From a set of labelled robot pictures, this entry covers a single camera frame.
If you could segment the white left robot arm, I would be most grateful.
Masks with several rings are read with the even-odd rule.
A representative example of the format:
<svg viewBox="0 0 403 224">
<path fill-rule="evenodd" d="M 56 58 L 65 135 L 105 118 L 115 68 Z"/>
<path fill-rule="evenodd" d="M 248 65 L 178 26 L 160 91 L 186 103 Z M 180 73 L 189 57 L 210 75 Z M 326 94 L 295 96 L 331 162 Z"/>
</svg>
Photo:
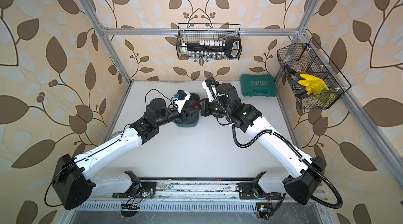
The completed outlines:
<svg viewBox="0 0 403 224">
<path fill-rule="evenodd" d="M 146 106 L 143 116 L 126 125 L 120 135 L 75 157 L 69 154 L 62 156 L 49 187 L 55 190 L 66 210 L 80 206 L 93 196 L 117 194 L 138 197 L 142 186 L 134 172 L 126 170 L 120 175 L 104 178 L 96 178 L 96 174 L 116 158 L 151 140 L 159 133 L 160 126 L 177 120 L 187 123 L 201 108 L 200 101 L 178 100 L 169 108 L 164 99 L 153 99 Z"/>
</svg>

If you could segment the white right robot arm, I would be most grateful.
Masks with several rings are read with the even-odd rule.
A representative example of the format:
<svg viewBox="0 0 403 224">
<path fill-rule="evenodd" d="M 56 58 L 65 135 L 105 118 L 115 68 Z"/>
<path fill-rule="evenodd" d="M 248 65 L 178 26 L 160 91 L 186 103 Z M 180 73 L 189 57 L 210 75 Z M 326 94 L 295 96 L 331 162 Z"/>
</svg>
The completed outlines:
<svg viewBox="0 0 403 224">
<path fill-rule="evenodd" d="M 239 148 L 251 147 L 259 142 L 286 169 L 288 174 L 277 183 L 281 193 L 305 205 L 313 200 L 325 207 L 340 209 L 341 194 L 325 177 L 326 164 L 320 156 L 311 157 L 282 136 L 251 104 L 242 103 L 237 90 L 230 83 L 219 84 L 212 77 L 202 82 L 207 98 L 201 101 L 201 115 L 225 118 L 232 130 L 232 138 Z M 324 183 L 336 198 L 335 203 L 314 196 L 317 187 Z"/>
</svg>

